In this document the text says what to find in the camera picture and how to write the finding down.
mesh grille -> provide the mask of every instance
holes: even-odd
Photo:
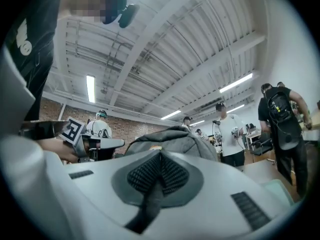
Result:
[[[69,176],[72,180],[77,179],[77,178],[81,178],[87,175],[91,175],[94,172],[92,170],[84,170],[84,171],[79,171],[79,172],[74,172],[74,173],[70,173]]]
[[[247,193],[240,192],[232,194],[231,197],[253,230],[257,230],[270,222],[267,215],[247,195]]]
[[[158,154],[129,172],[127,181],[145,195],[159,178],[162,179],[162,191],[166,196],[183,187],[189,179],[189,173],[176,162]]]

black t-shirt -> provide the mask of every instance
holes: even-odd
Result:
[[[260,103],[259,103],[259,107],[258,107],[258,118],[260,121],[265,121],[265,122],[269,122],[270,123],[270,127],[271,127],[271,133],[273,136],[273,144],[277,147],[278,144],[278,128],[271,122],[271,118],[269,115],[269,110],[268,110],[268,105],[267,105],[267,99],[270,99],[273,95],[275,95],[277,92],[283,92],[288,100],[290,100],[289,98],[289,94],[290,94],[290,89],[286,88],[286,87],[272,87],[271,89],[267,90],[265,92],[265,95],[263,98],[261,98]]]
[[[26,121],[38,120],[42,92],[54,59],[53,38],[60,0],[32,0],[6,36],[5,44],[35,102]]]

black pants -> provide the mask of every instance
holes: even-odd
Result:
[[[298,145],[292,149],[282,150],[274,147],[275,159],[279,173],[292,185],[291,179],[291,159],[296,179],[296,191],[303,197],[307,191],[308,169],[307,169],[307,151],[304,139],[301,138]]]
[[[240,151],[239,153],[222,156],[221,162],[233,167],[243,166],[245,164],[245,152]]]

brick wall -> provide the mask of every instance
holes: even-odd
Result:
[[[40,120],[57,120],[59,118],[61,108],[62,105],[60,103],[42,98]],[[68,117],[87,123],[88,119],[94,120],[96,118],[96,113],[67,105],[65,106],[62,120],[66,120]],[[155,133],[168,128],[167,126],[132,121],[113,116],[108,116],[107,123],[112,130],[112,138],[123,139],[125,141],[125,145],[118,148],[115,151],[116,153],[124,153],[128,145],[135,140],[135,137]]]

white printed graphic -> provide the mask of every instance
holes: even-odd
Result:
[[[16,35],[16,45],[20,48],[20,52],[24,56],[28,56],[32,51],[32,44],[27,40],[27,33],[27,20],[24,19]]]
[[[71,124],[68,127],[68,130],[63,132],[60,137],[72,145],[76,145],[78,139],[80,138],[80,134],[86,131],[85,124],[72,118],[71,116],[69,116],[67,120],[70,121]]]

